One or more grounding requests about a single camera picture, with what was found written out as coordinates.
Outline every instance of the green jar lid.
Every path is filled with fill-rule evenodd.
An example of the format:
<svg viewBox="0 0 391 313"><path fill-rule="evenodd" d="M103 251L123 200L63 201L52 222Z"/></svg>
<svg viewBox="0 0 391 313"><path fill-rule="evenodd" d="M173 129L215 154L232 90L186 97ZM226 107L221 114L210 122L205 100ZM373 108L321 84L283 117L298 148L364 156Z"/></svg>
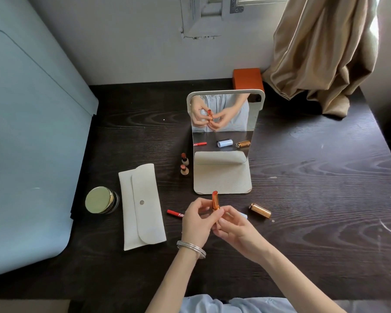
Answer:
<svg viewBox="0 0 391 313"><path fill-rule="evenodd" d="M85 198L85 208L91 213L101 213L113 202L113 193L104 186L92 189Z"/></svg>

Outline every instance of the light blue clothing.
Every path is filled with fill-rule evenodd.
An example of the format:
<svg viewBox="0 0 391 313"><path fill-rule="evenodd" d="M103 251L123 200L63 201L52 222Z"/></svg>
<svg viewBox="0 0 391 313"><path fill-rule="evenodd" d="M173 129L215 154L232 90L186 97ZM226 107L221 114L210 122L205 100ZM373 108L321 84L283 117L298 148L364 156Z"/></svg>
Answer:
<svg viewBox="0 0 391 313"><path fill-rule="evenodd" d="M236 103L236 94L210 94L200 95L207 107L212 110L214 114L223 111L224 108L234 106ZM207 112L201 110L202 115L207 115ZM246 131L248 128L249 117L249 103L248 100L240 108L239 112L230 120L229 124L222 127L219 131ZM212 132L209 127L194 127L193 132Z"/></svg>
<svg viewBox="0 0 391 313"><path fill-rule="evenodd" d="M286 298L234 298L228 304L208 294L182 300L180 313L296 313Z"/></svg>

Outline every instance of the metal bracket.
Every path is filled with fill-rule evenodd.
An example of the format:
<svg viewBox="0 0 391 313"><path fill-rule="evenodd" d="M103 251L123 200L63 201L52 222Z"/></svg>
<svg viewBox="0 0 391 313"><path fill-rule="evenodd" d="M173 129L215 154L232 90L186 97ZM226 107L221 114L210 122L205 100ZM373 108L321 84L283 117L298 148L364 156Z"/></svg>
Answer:
<svg viewBox="0 0 391 313"><path fill-rule="evenodd" d="M243 5L236 6L237 0L230 0L230 14L233 13L242 13L244 11Z"/></svg>

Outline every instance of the curtain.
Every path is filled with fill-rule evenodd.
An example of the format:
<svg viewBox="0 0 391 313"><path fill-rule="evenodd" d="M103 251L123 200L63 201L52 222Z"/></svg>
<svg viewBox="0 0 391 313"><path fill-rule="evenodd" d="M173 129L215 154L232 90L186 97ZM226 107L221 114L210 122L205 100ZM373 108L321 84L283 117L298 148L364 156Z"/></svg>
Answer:
<svg viewBox="0 0 391 313"><path fill-rule="evenodd" d="M378 55L379 0L288 0L262 79L290 100L307 99L344 118L347 95L372 73Z"/></svg>

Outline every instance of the bracelet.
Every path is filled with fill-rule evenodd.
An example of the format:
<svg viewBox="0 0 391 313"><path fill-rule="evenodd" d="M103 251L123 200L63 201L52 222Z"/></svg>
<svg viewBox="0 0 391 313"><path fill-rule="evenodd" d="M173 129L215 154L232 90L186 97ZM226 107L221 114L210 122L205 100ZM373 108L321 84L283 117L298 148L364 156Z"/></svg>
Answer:
<svg viewBox="0 0 391 313"><path fill-rule="evenodd" d="M195 251L195 252L198 252L198 253L200 254L200 256L198 257L198 259L204 259L205 256L206 256L205 251L202 250L200 247L179 240L179 241L177 242L177 247L180 248L181 246L187 247L187 248L189 248L189 249L192 249L192 250Z"/></svg>

